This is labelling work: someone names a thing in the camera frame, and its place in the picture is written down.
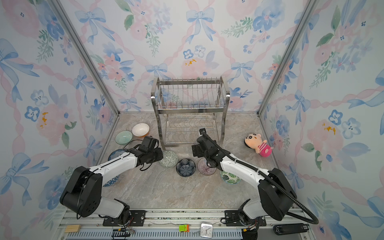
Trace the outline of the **green white patterned bowl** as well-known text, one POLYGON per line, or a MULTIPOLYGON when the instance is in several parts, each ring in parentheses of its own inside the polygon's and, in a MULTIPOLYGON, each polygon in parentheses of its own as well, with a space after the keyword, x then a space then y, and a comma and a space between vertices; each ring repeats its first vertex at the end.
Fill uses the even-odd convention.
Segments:
POLYGON ((160 165, 165 168, 173 168, 177 165, 179 158, 173 151, 163 151, 163 159, 159 161, 160 165))

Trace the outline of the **dark blue flower bowl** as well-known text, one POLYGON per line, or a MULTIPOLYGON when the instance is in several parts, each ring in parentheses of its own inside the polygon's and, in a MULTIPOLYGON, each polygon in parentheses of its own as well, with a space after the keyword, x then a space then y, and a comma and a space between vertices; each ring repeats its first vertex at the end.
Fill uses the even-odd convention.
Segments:
POLYGON ((176 165, 176 171, 181 177, 190 177, 196 171, 196 164, 193 160, 182 159, 176 165))

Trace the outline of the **stainless steel dish rack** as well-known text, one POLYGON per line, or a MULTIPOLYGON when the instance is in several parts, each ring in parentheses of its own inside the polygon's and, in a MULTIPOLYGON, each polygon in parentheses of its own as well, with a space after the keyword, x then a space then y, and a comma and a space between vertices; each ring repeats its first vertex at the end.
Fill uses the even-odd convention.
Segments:
POLYGON ((230 99, 230 89, 223 77, 155 78, 151 102, 162 147, 193 145, 200 129, 222 144, 230 99))

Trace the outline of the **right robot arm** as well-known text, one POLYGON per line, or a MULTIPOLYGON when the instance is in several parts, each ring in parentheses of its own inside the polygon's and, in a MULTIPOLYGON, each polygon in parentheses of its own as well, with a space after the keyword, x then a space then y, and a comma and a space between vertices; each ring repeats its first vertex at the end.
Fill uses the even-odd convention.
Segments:
POLYGON ((245 201, 238 209, 238 219, 243 225, 248 226, 257 218, 265 216, 281 221, 294 204, 291 198, 278 189, 280 186, 292 198, 296 198, 282 171, 276 168, 269 171, 240 160, 212 140, 206 129, 200 129, 200 136, 197 144, 192 146, 192 151, 193 156, 204 157, 208 167, 233 174, 257 189, 259 198, 245 201))

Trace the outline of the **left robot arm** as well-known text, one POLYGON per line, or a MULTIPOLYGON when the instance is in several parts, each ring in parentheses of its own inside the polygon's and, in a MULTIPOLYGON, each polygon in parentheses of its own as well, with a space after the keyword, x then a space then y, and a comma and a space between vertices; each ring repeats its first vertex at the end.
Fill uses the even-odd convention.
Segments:
POLYGON ((60 204, 81 218, 95 214, 126 222, 131 218, 129 205, 102 197, 103 186, 128 170, 151 166, 162 159, 159 141, 146 136, 139 145, 119 150, 108 162, 90 168, 76 168, 62 192, 60 204))

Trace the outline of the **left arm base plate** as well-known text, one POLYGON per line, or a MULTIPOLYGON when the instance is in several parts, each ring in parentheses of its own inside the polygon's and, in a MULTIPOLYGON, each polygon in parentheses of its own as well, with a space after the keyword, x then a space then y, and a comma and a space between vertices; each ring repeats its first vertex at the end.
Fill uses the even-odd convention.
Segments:
POLYGON ((130 210, 127 220, 105 217, 103 227, 143 227, 146 219, 145 210, 130 210))

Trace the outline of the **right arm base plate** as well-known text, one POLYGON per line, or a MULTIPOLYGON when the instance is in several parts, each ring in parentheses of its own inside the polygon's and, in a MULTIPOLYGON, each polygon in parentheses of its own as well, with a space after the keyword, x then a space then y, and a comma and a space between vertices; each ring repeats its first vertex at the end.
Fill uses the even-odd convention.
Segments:
POLYGON ((227 227, 252 227, 260 223, 261 227, 267 225, 265 217, 249 218, 243 211, 225 210, 225 216, 221 219, 221 223, 227 227))

